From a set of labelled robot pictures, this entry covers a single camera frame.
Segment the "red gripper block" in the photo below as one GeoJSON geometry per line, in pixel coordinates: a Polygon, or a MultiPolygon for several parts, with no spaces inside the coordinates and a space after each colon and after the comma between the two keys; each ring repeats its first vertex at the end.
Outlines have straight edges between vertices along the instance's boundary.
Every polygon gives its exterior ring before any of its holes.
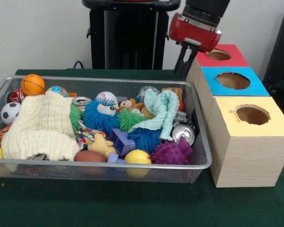
{"type": "MultiPolygon", "coordinates": [[[[176,13],[169,27],[169,37],[182,44],[183,42],[192,43],[199,46],[202,52],[210,52],[216,47],[222,35],[222,30],[199,22],[195,19],[185,17],[176,13]]],[[[191,49],[187,61],[184,61],[187,47],[182,46],[177,59],[174,73],[178,76],[186,76],[197,55],[198,48],[191,49]]]]}

